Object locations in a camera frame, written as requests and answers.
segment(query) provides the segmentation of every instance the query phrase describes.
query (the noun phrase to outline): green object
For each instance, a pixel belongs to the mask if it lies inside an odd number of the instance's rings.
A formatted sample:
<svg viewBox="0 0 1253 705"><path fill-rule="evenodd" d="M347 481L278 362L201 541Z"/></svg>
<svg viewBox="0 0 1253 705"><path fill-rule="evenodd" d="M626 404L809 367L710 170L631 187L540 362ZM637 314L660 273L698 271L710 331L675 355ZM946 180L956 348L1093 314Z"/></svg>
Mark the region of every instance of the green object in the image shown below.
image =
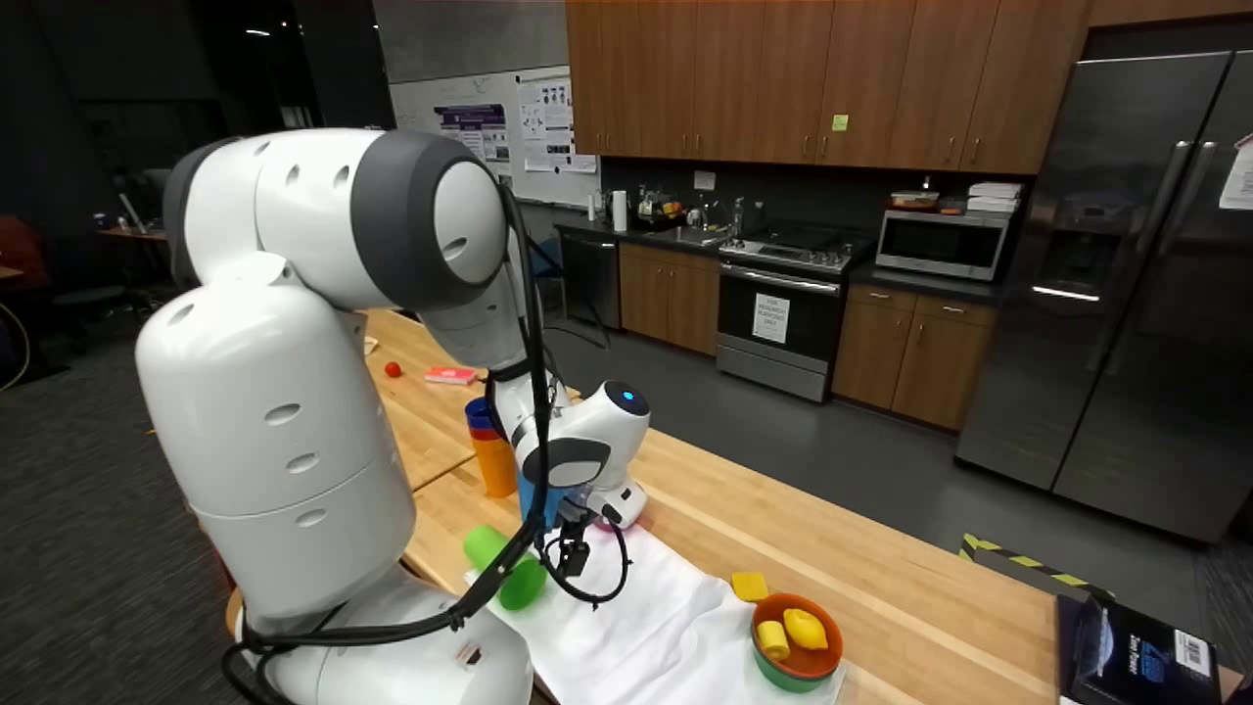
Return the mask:
<svg viewBox="0 0 1253 705"><path fill-rule="evenodd" d="M498 553L506 549L507 541L489 529L489 525L477 525L472 532L467 532L462 541L462 553L467 560L481 573L498 560ZM535 556L520 556L514 566L514 573L506 577L498 600L506 611L524 611L528 603L535 603L545 594L545 584L549 584L549 573Z"/></svg>
<svg viewBox="0 0 1253 705"><path fill-rule="evenodd" d="M795 678L795 675L783 675L768 653L758 653L754 645L753 645L753 664L754 664L754 669L768 678L768 682L774 682L774 688L785 688L785 694L809 694L809 688L819 688L823 682L830 682L830 678Z"/></svg>

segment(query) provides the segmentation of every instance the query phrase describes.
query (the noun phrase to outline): microwave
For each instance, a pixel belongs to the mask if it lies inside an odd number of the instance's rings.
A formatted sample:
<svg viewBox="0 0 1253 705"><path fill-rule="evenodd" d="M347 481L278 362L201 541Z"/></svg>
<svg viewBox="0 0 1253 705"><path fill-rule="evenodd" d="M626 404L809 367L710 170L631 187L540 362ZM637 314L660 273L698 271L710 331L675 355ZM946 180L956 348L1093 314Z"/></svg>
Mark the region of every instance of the microwave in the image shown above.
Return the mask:
<svg viewBox="0 0 1253 705"><path fill-rule="evenodd" d="M993 284L1009 214L886 212L874 261L939 278Z"/></svg>

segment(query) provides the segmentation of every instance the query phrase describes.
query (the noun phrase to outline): orange cup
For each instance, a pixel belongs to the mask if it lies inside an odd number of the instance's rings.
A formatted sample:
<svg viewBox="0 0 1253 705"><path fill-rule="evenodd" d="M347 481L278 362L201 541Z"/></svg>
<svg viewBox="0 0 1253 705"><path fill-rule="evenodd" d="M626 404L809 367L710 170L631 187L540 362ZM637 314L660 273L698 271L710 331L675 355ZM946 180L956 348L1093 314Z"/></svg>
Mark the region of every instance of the orange cup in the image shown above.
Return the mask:
<svg viewBox="0 0 1253 705"><path fill-rule="evenodd" d="M470 445L487 496L507 496L517 489L514 445L506 443L500 418L489 400L467 404Z"/></svg>

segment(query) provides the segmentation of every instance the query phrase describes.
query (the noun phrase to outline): refrigerator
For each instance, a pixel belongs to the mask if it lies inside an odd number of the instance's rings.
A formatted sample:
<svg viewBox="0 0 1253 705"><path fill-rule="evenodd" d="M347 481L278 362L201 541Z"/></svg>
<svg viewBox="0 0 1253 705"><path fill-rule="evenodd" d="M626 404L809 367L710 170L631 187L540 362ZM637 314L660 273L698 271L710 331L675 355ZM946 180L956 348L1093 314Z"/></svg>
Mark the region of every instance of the refrigerator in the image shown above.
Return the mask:
<svg viewBox="0 0 1253 705"><path fill-rule="evenodd" d="M1253 53L1083 60L958 462L1216 541L1253 489Z"/></svg>

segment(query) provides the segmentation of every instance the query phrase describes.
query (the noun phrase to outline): upper cabinet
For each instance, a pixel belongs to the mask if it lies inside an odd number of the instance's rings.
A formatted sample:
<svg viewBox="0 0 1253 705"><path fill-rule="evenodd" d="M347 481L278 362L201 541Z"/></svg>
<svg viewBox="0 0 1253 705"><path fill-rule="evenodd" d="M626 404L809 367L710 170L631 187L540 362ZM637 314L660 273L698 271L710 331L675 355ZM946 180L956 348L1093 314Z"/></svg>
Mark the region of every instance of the upper cabinet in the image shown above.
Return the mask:
<svg viewBox="0 0 1253 705"><path fill-rule="evenodd" d="M916 0L899 54L895 123L886 165L964 170L972 113L1002 6L1031 0Z"/></svg>
<svg viewBox="0 0 1253 705"><path fill-rule="evenodd" d="M809 161L830 0L567 0L577 147Z"/></svg>
<svg viewBox="0 0 1253 705"><path fill-rule="evenodd" d="M1253 0L1093 0L1088 26L1253 15Z"/></svg>
<svg viewBox="0 0 1253 705"><path fill-rule="evenodd" d="M1088 0L567 0L578 149L1039 171Z"/></svg>
<svg viewBox="0 0 1253 705"><path fill-rule="evenodd" d="M1083 47L1088 0L1002 0L993 13L966 143L950 170L1039 171L1069 68Z"/></svg>

